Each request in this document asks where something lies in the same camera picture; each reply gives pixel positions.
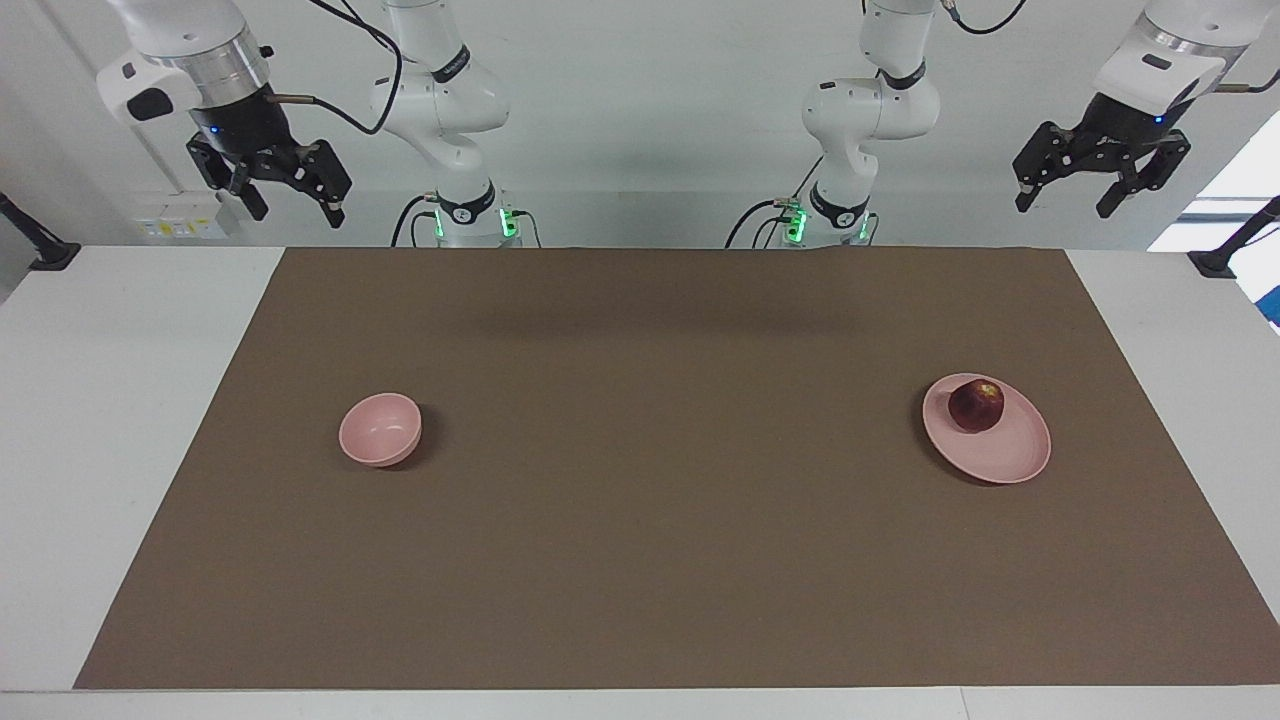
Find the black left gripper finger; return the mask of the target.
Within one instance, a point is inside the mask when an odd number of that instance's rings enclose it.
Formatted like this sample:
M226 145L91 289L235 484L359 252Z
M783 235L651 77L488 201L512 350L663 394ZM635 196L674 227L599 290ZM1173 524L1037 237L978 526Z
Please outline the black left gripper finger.
M1073 174L1075 133L1053 122L1043 122L1012 160L1019 181L1015 208L1028 213L1043 187Z
M1129 159L1121 159L1116 181L1097 202L1098 217L1110 218L1133 195L1161 190L1189 151L1188 137L1180 129L1172 129L1166 138L1156 141L1146 155L1139 158L1137 151L1129 152Z

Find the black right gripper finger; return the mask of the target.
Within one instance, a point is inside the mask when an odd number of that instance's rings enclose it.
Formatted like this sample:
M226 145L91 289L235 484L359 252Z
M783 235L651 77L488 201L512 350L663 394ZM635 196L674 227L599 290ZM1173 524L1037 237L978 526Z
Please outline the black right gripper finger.
M296 168L291 172L291 187L311 197L321 209L332 229L346 220L343 204L352 187L352 179L325 140L300 145L293 149Z
M216 160L215 184L219 190L238 199L255 222L262 222L269 213L269 206L253 184L252 169L251 160Z

